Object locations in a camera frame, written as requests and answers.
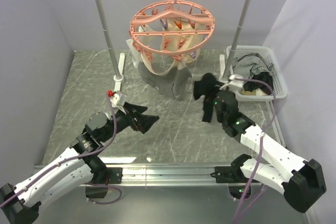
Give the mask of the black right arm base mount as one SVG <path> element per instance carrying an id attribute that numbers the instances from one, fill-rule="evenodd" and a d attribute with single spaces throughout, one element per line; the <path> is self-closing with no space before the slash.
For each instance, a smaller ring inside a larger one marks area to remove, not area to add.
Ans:
<path id="1" fill-rule="evenodd" d="M 246 178 L 240 168 L 245 161 L 250 160 L 254 161 L 250 155 L 241 154 L 229 166 L 215 166 L 214 172 L 210 174 L 217 184 L 228 184 L 228 191 L 233 201 L 240 201 L 245 191 L 249 177 Z"/>

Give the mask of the black underwear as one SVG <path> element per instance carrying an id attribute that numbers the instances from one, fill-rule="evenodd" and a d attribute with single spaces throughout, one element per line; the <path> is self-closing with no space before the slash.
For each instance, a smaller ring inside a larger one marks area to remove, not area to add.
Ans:
<path id="1" fill-rule="evenodd" d="M 212 73 L 206 73 L 201 80 L 194 82 L 193 97 L 198 100 L 204 96 L 203 100 L 203 122 L 210 123 L 214 111 L 214 100 L 220 87 L 224 84 L 219 82 Z"/>

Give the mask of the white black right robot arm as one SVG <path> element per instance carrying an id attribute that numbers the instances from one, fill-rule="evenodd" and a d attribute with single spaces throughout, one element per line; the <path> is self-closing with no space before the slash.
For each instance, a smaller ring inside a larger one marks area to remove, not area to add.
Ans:
<path id="1" fill-rule="evenodd" d="M 232 178 L 237 182 L 246 178 L 261 182 L 281 193 L 294 210 L 307 212 L 327 191 L 321 164 L 292 153 L 267 135 L 239 111 L 233 92 L 215 87 L 211 94 L 217 121 L 225 133 L 267 161 L 263 165 L 248 155 L 241 155 L 232 164 Z"/>

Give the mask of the beige underwear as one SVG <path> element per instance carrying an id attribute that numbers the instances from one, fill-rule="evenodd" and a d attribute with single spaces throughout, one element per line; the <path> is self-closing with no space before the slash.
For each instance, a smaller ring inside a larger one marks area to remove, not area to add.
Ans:
<path id="1" fill-rule="evenodd" d="M 177 19 L 168 19 L 167 20 L 167 30 L 168 31 L 198 31 L 198 30 L 205 30 L 206 26 L 204 24 L 196 23 L 195 27 L 193 28 L 189 22 L 179 21 Z M 187 50 L 193 48 L 195 45 L 200 44 L 204 37 L 207 35 L 167 35 L 165 38 L 162 38 L 161 43 L 161 50 L 167 51 L 178 51 L 180 50 Z M 196 58 L 200 54 L 200 48 L 188 52 L 186 54 L 181 55 L 181 59 L 184 63 L 192 63 L 196 60 Z"/>

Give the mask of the grey white underwear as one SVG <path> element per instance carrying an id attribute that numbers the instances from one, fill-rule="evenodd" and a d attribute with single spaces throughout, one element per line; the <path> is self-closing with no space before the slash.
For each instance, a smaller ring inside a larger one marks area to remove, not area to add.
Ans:
<path id="1" fill-rule="evenodd" d="M 156 73 L 149 60 L 145 59 L 133 46 L 133 40 L 125 41 L 128 45 L 132 61 L 138 70 L 142 80 L 149 86 L 155 88 L 159 94 L 176 100 L 183 100 L 186 84 L 192 77 L 185 63 L 175 61 L 163 73 Z"/>

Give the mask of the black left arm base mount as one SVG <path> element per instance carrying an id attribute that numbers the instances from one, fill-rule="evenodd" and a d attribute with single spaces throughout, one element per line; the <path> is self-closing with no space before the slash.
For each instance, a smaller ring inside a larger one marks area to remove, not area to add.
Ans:
<path id="1" fill-rule="evenodd" d="M 104 199 L 109 191 L 116 190 L 115 186 L 121 184 L 122 175 L 123 168 L 108 167 L 102 176 L 94 176 L 85 183 L 85 196 L 89 200 Z"/>

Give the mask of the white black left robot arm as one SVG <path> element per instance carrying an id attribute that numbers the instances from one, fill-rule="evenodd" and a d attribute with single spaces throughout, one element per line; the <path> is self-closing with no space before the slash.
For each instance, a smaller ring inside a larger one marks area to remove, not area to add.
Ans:
<path id="1" fill-rule="evenodd" d="M 145 115 L 147 107 L 125 103 L 111 116 L 94 113 L 80 135 L 55 160 L 16 184 L 1 187 L 1 210 L 9 223 L 33 223 L 39 210 L 82 184 L 106 179 L 107 167 L 99 154 L 126 128 L 145 134 L 159 120 Z"/>

